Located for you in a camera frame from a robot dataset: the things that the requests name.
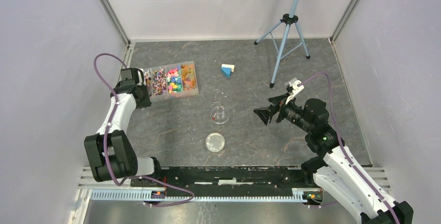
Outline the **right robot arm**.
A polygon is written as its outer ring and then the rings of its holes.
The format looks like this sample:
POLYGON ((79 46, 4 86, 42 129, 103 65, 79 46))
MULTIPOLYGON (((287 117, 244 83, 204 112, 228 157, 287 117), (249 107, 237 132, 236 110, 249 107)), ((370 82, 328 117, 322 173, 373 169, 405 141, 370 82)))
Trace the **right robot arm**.
POLYGON ((328 123, 327 104, 308 99, 303 107, 287 94, 268 99, 270 105, 253 112, 265 125, 287 120, 306 132, 305 141, 316 154, 301 165, 301 182, 327 191, 357 223, 412 223, 414 210, 406 201, 389 195, 356 161, 344 141, 328 123))

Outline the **clear round dish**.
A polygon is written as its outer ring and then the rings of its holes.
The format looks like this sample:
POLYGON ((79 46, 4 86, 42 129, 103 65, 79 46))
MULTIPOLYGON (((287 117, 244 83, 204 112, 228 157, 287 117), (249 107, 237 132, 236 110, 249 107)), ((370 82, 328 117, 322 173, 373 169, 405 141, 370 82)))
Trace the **clear round dish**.
POLYGON ((214 124, 223 125, 229 118, 230 114, 224 106, 216 106, 211 110, 210 119, 214 124))

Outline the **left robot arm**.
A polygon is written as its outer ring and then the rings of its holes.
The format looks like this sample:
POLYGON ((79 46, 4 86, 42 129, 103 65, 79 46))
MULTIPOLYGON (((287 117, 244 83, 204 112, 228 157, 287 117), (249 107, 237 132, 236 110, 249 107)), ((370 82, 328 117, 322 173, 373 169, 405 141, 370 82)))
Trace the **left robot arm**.
POLYGON ((150 186, 158 186, 163 181, 159 161, 155 157, 137 158, 126 135, 132 113, 151 106, 145 73, 137 68, 121 72, 104 123, 84 140, 92 175, 97 182, 143 176, 150 186))

